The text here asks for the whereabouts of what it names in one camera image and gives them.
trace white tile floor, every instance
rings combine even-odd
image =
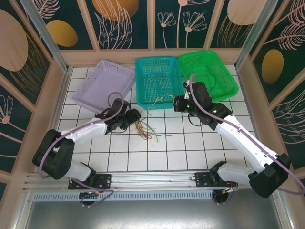
[[[240,87],[233,65],[228,65],[227,68]],[[82,125],[94,117],[93,112],[80,108],[71,99],[92,69],[73,69],[59,121],[59,131]],[[244,156],[228,140],[208,126],[197,127],[190,124],[187,113],[162,109],[154,110],[152,115],[148,115],[136,103],[135,85],[125,100],[131,103],[132,108],[141,112],[144,122],[155,128],[156,133],[166,133],[168,136],[158,137],[158,140],[153,137],[145,141],[137,135],[135,125],[132,125],[125,133],[119,133],[121,130],[118,129],[115,133],[93,139],[74,149],[73,160],[89,164],[97,172],[209,169],[220,160],[246,165]],[[223,104],[254,135],[242,90]],[[200,124],[196,117],[191,117],[191,121],[195,125]]]

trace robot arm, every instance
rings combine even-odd
[[[245,184],[251,186],[251,188],[262,197],[266,198],[270,196],[287,180],[288,174],[280,168],[277,163],[267,157],[265,153],[243,135],[240,130],[243,129],[255,142],[288,169],[290,167],[290,158],[286,154],[279,156],[276,152],[264,146],[237,121],[236,117],[226,106],[221,103],[213,103],[203,83],[193,83],[193,92],[200,105],[213,115],[239,126],[239,130],[203,113],[196,106],[192,97],[189,96],[189,85],[186,84],[185,87],[187,90],[185,96],[178,96],[175,98],[175,111],[188,112],[192,116],[197,116],[204,125],[210,126],[213,130],[226,137],[252,165],[252,167],[238,166],[221,161],[210,169],[212,180],[217,182],[217,180],[221,179],[223,181],[233,181]]]
[[[103,120],[116,114],[123,103],[120,113],[106,122],[96,123],[97,120]],[[92,186],[95,181],[95,171],[90,166],[83,163],[72,161],[72,155],[75,146],[81,146],[93,138],[108,134],[119,127],[126,130],[130,125],[141,118],[140,113],[135,109],[130,109],[130,105],[126,101],[116,99],[112,107],[104,112],[97,114],[95,118],[85,123],[81,128],[78,126],[74,129],[58,132],[54,129],[49,130],[44,136],[36,154],[33,157],[33,164],[39,166],[42,157],[46,153],[49,146],[60,136],[71,133],[58,142],[55,147],[47,155],[42,170],[54,179],[62,177],[77,179],[88,186]]]

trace purple basket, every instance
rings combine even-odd
[[[110,93],[119,92],[125,98],[134,83],[134,70],[102,60],[73,94],[72,99],[77,105],[98,114],[109,107],[107,98]],[[118,97],[117,94],[112,95],[110,104]]]

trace plastic basket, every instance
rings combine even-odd
[[[72,99],[77,105],[100,113],[109,107],[107,99],[110,93],[119,92],[125,98],[134,83],[134,70],[102,60],[73,94]],[[118,97],[117,94],[112,95],[110,104]]]
[[[195,82],[205,84],[213,102],[225,100],[237,94],[238,86],[216,55],[212,51],[199,51],[181,56],[180,69],[187,81],[191,74],[195,74]]]
[[[184,95],[177,58],[152,57],[138,59],[135,62],[135,67],[137,102],[139,106],[148,109],[158,98],[164,96],[153,108],[173,108],[173,98],[168,95],[174,97]]]

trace lavender plastic basket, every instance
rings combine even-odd
[[[134,83],[134,70],[102,60],[73,94],[72,100],[98,114],[109,107],[107,98],[110,93],[119,92],[125,98]],[[118,97],[117,94],[112,95],[110,104]]]

